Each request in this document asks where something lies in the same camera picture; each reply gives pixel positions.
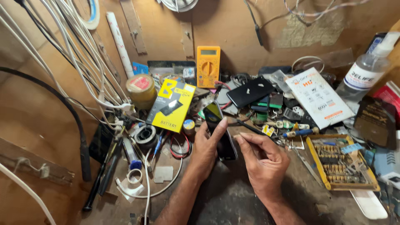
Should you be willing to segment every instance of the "phone screen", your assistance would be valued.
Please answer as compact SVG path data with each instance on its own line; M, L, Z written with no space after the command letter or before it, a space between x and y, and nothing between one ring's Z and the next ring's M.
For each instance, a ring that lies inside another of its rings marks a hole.
M222 115L216 103L211 103L203 109L204 117L211 134L214 132L218 123L222 120ZM232 145L228 130L224 133L217 144L218 156L221 160L236 160L236 150Z

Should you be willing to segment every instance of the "smartphone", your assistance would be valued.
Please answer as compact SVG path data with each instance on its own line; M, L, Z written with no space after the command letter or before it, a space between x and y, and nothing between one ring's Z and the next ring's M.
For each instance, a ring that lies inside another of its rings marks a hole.
M257 99L269 95L275 88L263 76L228 91L226 94L236 108L243 108Z
M214 101L203 109L203 113L206 118L208 129L212 134L223 118L220 106ZM228 130L226 130L221 140L218 142L217 152L221 161L238 159L238 153Z

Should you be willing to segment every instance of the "screwdriver set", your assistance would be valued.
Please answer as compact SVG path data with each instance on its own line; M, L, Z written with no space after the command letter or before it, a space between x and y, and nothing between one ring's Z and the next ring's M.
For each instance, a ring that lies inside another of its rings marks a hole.
M307 144L328 190L380 190L359 146L352 152L345 151L354 148L350 136L308 135Z

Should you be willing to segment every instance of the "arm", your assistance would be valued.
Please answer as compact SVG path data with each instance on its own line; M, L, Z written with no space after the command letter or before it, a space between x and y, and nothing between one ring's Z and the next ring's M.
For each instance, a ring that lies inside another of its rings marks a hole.
M275 223L305 225L283 199L280 191L280 184L290 163L286 153L267 136L241 133L235 138L243 153L254 192L271 213Z
M186 172L154 225L184 225L188 223L200 185L210 175L214 166L217 157L217 143L227 127L228 121L225 117L210 137L207 133L206 122L201 125L196 133L193 152Z
M201 183L193 172L187 170L154 225L187 224Z

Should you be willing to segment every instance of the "battery packaging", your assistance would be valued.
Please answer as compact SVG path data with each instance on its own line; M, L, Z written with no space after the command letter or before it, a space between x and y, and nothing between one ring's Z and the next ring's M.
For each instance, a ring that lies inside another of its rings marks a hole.
M180 133L196 87L165 79L146 123Z

